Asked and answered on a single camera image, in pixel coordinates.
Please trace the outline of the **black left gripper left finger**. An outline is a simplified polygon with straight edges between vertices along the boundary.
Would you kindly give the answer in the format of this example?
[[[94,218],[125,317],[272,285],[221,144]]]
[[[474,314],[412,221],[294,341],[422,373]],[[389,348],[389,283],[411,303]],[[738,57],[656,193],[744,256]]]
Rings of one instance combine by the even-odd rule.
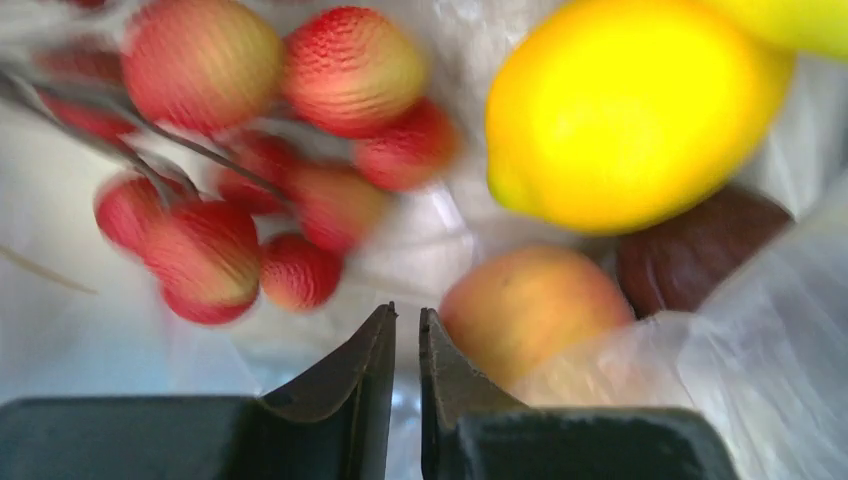
[[[30,398],[1,410],[5,479],[380,479],[397,314],[262,396]]]

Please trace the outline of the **yellow lemon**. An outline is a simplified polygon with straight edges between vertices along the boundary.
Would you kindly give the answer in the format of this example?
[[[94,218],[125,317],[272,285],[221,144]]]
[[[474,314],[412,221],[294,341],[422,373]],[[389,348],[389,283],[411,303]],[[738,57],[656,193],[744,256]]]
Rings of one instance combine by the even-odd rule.
[[[489,191],[586,234],[655,224],[748,160],[795,66],[697,1],[571,1],[494,77]]]

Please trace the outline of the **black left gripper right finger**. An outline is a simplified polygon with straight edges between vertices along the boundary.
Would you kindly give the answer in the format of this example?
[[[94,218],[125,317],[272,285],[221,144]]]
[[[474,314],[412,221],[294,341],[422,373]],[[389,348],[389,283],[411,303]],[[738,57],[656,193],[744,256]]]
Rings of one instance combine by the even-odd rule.
[[[437,312],[419,321],[426,479],[713,479],[738,474],[712,425],[682,408],[530,407],[475,369]]]

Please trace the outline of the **red lychee bunch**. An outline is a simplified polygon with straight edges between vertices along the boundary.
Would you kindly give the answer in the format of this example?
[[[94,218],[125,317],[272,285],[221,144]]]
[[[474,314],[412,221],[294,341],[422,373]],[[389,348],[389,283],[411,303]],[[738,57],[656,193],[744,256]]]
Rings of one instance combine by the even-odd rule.
[[[432,240],[412,191],[456,156],[428,65],[379,11],[335,7],[281,36],[240,1],[150,1],[120,42],[1,55],[1,95],[122,161],[93,214],[166,306],[225,325],[261,295],[323,307],[352,258]]]

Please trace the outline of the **clear plastic grocery bag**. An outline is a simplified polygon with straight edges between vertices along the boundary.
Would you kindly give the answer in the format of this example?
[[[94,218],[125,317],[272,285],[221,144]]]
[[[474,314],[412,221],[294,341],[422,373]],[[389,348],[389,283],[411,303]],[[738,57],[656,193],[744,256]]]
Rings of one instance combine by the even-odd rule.
[[[152,277],[100,235],[97,186],[121,162],[20,107],[1,83],[1,398],[259,394],[330,353],[394,302],[397,376],[387,472],[420,475],[418,319],[469,267],[531,242],[582,239],[498,208],[484,181],[482,112],[508,51],[551,1],[380,1],[434,65],[433,93],[468,139],[445,180],[401,200],[314,314],[260,301],[207,329],[174,317]],[[695,315],[664,314],[563,352],[518,390],[545,406],[674,405],[718,430],[744,479],[847,475],[847,68],[804,56],[786,108],[741,174],[798,221]]]

